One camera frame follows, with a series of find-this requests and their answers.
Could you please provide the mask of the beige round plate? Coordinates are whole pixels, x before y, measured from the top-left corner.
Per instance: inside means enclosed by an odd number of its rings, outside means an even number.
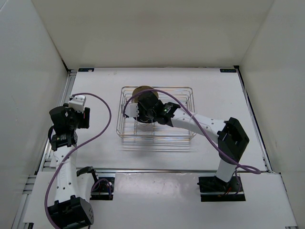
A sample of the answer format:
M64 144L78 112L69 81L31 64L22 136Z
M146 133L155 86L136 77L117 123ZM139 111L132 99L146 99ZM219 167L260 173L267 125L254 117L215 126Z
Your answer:
M148 90L148 89L154 89L153 87L151 86L147 86L147 85L143 85L143 86L139 86L139 87L136 87L132 93L132 96L135 96L137 93L139 93L140 91L143 91L143 90ZM158 92L155 92L153 91L153 94L159 98L159 95L158 95Z

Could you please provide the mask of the black round plate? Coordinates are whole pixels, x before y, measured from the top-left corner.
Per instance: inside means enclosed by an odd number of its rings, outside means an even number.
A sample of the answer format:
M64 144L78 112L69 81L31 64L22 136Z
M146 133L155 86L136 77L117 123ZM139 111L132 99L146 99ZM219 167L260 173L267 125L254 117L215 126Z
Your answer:
M148 131L153 131L154 129L154 122L152 120L149 120L148 122L137 122L137 129L140 131L148 132Z

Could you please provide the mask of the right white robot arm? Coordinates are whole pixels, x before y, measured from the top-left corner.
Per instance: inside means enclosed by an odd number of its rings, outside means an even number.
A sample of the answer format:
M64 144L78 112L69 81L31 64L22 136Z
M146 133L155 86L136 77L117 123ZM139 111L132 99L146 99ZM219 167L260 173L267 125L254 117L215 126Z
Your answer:
M192 112L187 112L177 103L163 103L153 92L144 92L138 97L141 122L151 121L161 125L182 128L203 135L203 131L222 151L219 167L214 178L214 186L221 191L231 185L231 179L250 139L240 122L235 118L227 121L216 120Z

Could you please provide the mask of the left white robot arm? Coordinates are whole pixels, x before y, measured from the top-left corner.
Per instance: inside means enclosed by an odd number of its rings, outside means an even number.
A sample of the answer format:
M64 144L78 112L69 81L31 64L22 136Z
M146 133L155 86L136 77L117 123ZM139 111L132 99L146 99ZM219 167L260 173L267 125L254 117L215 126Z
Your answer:
M44 210L55 229L83 229L94 223L91 192L100 179L93 167L77 169L77 129L88 129L90 109L83 105L58 106L49 112L53 122L48 132L56 170L48 184Z

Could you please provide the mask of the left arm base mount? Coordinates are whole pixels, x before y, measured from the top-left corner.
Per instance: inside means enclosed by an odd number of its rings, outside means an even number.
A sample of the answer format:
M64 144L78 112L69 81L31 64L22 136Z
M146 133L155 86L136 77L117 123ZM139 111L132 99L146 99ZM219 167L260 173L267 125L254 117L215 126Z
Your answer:
M100 181L91 192L90 200L113 200L115 176L106 175L105 177L99 177L99 179L105 179L107 181Z

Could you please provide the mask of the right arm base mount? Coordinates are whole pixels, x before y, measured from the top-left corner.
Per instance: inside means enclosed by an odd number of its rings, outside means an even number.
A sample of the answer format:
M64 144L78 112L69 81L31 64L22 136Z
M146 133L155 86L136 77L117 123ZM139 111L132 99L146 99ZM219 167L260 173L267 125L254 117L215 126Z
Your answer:
M198 177L202 202L243 202L246 201L240 176L233 176L228 183L215 176Z

